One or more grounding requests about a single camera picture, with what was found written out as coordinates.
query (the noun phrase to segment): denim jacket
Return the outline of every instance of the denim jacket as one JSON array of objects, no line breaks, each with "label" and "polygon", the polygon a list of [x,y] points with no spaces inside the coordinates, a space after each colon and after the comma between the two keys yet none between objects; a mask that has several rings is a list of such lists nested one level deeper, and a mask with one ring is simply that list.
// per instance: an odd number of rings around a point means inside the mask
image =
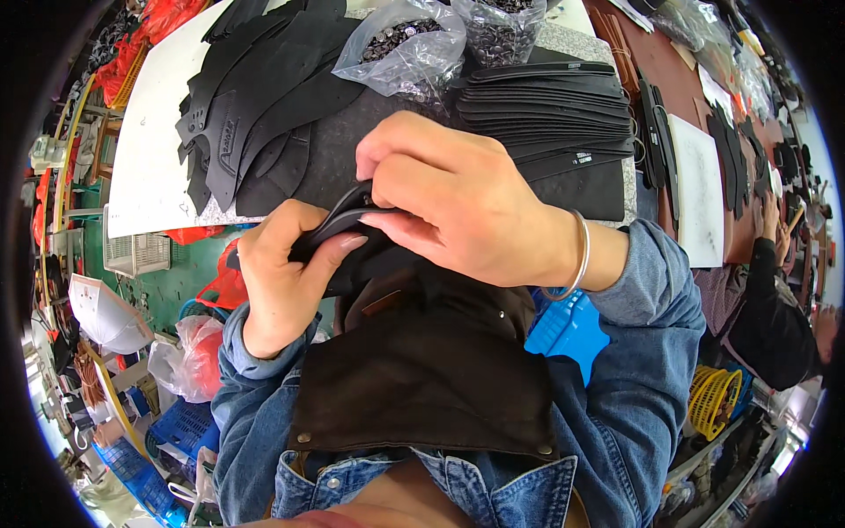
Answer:
[{"label": "denim jacket", "polygon": [[[548,359],[553,424],[560,460],[519,474],[508,455],[411,449],[435,483],[480,527],[564,523],[576,489],[593,527],[647,525],[660,502],[669,462],[686,417],[698,341],[705,328],[698,287],[679,246],[656,225],[630,226],[628,262],[619,281],[588,294],[610,336],[585,389],[579,366]],[[223,387],[211,403],[221,430],[214,474],[227,524],[270,513],[289,519],[351,501],[398,460],[388,453],[350,458],[310,482],[291,469],[286,449],[297,398],[298,360],[315,319],[273,360],[249,355],[243,322],[229,318],[220,348]]]}]

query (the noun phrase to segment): lips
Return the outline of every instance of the lips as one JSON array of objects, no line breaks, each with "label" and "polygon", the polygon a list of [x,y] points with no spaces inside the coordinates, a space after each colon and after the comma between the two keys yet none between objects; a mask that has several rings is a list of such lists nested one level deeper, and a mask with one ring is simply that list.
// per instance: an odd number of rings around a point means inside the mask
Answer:
[{"label": "lips", "polygon": [[309,528],[366,528],[352,517],[321,509],[305,512],[297,515],[294,519],[307,521]]}]

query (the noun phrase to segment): bangle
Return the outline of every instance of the bangle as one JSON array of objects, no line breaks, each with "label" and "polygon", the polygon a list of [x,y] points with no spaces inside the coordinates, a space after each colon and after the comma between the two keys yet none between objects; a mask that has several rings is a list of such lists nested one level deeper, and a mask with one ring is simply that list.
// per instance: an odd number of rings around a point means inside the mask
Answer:
[{"label": "bangle", "polygon": [[586,265],[590,261],[590,230],[587,229],[586,220],[584,220],[584,216],[577,210],[571,210],[570,213],[575,215],[575,218],[581,223],[581,240],[584,242],[584,254],[581,256],[581,266],[578,268],[578,275],[575,276],[575,281],[573,281],[572,286],[566,288],[566,291],[560,295],[554,295],[547,287],[544,286],[541,288],[542,294],[550,301],[563,301],[566,297],[569,297],[581,283],[581,279],[584,278]]}]

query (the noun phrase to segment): white umbrella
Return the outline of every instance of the white umbrella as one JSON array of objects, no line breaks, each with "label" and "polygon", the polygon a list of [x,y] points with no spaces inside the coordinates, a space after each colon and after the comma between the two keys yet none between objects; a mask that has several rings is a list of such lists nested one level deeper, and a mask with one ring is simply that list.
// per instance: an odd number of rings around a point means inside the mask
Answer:
[{"label": "white umbrella", "polygon": [[102,280],[74,273],[69,296],[79,327],[104,348],[134,354],[153,342],[152,330],[140,312]]}]

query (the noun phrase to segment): orange basket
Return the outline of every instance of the orange basket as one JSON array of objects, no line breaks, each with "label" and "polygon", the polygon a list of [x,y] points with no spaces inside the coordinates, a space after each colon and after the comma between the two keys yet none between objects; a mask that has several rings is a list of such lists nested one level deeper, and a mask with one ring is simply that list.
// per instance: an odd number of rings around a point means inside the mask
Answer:
[{"label": "orange basket", "polygon": [[141,66],[144,65],[144,60],[147,58],[147,53],[150,51],[150,43],[145,42],[144,46],[138,50],[138,55],[132,61],[132,66],[126,74],[126,79],[120,85],[120,90],[114,96],[111,105],[108,105],[112,110],[125,110],[127,103],[129,103],[129,95],[132,94],[132,88],[135,87],[135,81],[138,80],[138,73],[141,71]]},{"label": "orange basket", "polygon": [[716,370],[701,365],[695,368],[688,405],[690,423],[708,442],[718,436],[727,424],[727,421],[716,423],[719,407],[727,398],[728,405],[731,406],[729,418],[733,414],[741,388],[741,370],[730,373],[725,369]]}]

